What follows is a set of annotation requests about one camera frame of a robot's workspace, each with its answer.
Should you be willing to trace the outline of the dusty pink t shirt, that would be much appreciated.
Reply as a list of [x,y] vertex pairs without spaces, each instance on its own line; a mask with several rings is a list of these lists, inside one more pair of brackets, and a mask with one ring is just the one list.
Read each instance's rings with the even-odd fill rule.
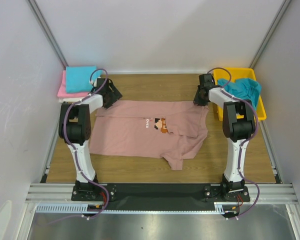
[[207,106],[192,101],[119,100],[100,108],[89,151],[104,156],[165,159],[180,171],[193,159],[208,136]]

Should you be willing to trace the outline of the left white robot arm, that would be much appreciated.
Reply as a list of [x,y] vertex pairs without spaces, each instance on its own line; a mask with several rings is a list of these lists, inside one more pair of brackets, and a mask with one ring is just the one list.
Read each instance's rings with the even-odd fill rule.
[[65,101],[61,104],[58,134],[71,151],[75,164],[76,180],[72,194],[75,198],[95,200],[105,192],[98,186],[90,157],[91,113],[98,109],[108,109],[120,98],[122,94],[113,81],[99,77],[87,96],[73,103]]

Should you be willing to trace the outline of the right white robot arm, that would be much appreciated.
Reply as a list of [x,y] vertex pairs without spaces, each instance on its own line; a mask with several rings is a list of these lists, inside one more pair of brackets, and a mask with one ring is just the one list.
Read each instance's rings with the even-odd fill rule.
[[245,156],[248,144],[258,130],[257,113],[249,100],[235,97],[223,86],[216,85],[211,73],[199,75],[193,103],[197,106],[214,103],[222,108],[222,131],[228,143],[227,163],[215,197],[224,201],[235,201],[238,195],[247,192]]

